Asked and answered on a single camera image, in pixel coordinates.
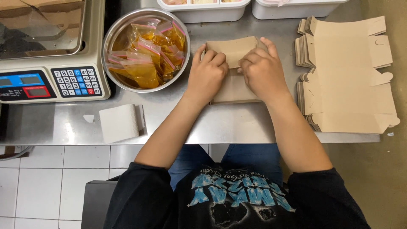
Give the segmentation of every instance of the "person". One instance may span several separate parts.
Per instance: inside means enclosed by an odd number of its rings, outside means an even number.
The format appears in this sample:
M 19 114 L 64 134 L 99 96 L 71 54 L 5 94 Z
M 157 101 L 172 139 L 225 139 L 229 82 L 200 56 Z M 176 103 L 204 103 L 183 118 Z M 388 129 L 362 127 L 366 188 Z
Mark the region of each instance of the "person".
M 295 104 L 276 46 L 251 50 L 238 72 L 264 101 L 276 144 L 230 145 L 214 163 L 184 142 L 221 87 L 226 56 L 196 51 L 182 98 L 117 182 L 104 229 L 369 228 Z M 280 155 L 293 172 L 282 187 Z

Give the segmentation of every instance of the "white plastic container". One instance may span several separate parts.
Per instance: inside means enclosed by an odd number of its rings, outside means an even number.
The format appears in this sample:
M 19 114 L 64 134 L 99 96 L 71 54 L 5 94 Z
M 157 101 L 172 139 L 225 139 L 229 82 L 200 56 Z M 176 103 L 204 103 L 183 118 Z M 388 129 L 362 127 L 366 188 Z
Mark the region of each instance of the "white plastic container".
M 257 19 L 326 17 L 341 3 L 349 0 L 290 0 L 277 7 L 277 3 L 252 1 L 252 13 Z
M 246 6 L 250 0 L 240 2 L 222 2 L 209 4 L 191 4 L 192 0 L 187 0 L 183 5 L 167 5 L 162 0 L 157 0 L 163 10 L 172 12 L 183 23 L 199 22 L 232 22 L 243 17 Z

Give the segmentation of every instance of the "black t-shirt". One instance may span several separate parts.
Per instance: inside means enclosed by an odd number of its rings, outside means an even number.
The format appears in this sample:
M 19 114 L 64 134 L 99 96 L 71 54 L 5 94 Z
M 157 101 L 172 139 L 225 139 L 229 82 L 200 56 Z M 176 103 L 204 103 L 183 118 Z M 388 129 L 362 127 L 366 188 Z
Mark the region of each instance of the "black t-shirt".
M 203 165 L 175 192 L 164 168 L 130 163 L 104 229 L 370 228 L 335 169 L 294 173 L 289 193 L 247 169 Z

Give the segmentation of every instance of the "white tile floor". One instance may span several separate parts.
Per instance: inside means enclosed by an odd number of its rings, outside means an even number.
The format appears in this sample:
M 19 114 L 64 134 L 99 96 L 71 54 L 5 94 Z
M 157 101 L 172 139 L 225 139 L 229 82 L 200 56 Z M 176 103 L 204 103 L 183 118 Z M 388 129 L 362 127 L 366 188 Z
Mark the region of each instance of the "white tile floor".
M 215 162 L 228 147 L 201 146 Z M 85 184 L 121 175 L 141 147 L 37 146 L 0 162 L 0 229 L 80 229 Z

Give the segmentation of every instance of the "scale keypad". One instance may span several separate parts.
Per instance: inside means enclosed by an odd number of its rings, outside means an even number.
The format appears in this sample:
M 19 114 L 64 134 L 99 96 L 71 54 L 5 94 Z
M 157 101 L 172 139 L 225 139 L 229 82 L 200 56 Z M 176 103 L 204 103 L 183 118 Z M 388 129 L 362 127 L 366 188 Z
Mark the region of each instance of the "scale keypad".
M 92 66 L 53 68 L 51 72 L 63 98 L 102 96 L 100 82 Z

